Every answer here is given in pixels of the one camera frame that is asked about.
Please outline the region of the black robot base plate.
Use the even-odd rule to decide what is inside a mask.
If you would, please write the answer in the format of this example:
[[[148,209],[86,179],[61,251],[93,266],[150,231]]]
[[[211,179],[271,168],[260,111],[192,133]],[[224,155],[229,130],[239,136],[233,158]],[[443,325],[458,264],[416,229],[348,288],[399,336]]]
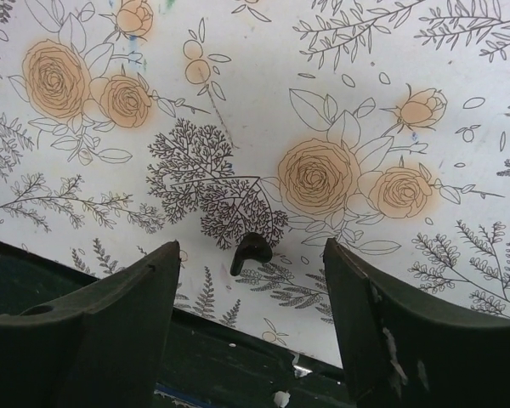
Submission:
[[[18,313],[96,281],[0,242],[0,315]],[[155,407],[344,407],[341,370],[175,309]]]

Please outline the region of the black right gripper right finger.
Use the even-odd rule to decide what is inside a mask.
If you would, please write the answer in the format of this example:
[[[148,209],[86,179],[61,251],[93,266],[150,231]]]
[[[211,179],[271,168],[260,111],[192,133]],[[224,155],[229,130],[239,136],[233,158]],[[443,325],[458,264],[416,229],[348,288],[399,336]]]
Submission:
[[[346,400],[510,407],[510,320],[422,292],[330,239],[324,269]]]

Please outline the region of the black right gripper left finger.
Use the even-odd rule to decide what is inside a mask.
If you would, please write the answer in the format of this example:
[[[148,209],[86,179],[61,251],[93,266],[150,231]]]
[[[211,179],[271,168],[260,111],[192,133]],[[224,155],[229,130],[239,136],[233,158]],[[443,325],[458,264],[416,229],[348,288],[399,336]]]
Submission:
[[[179,282],[170,241],[134,264],[0,314],[0,407],[149,407]]]

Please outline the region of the black earbud with stem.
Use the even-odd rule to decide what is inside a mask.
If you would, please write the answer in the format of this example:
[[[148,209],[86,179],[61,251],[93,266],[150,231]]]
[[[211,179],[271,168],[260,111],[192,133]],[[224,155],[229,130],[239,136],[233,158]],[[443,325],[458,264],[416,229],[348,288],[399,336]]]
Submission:
[[[229,269],[231,276],[238,276],[246,260],[253,260],[261,264],[268,263],[273,257],[271,245],[256,232],[246,234],[235,250],[235,255]]]

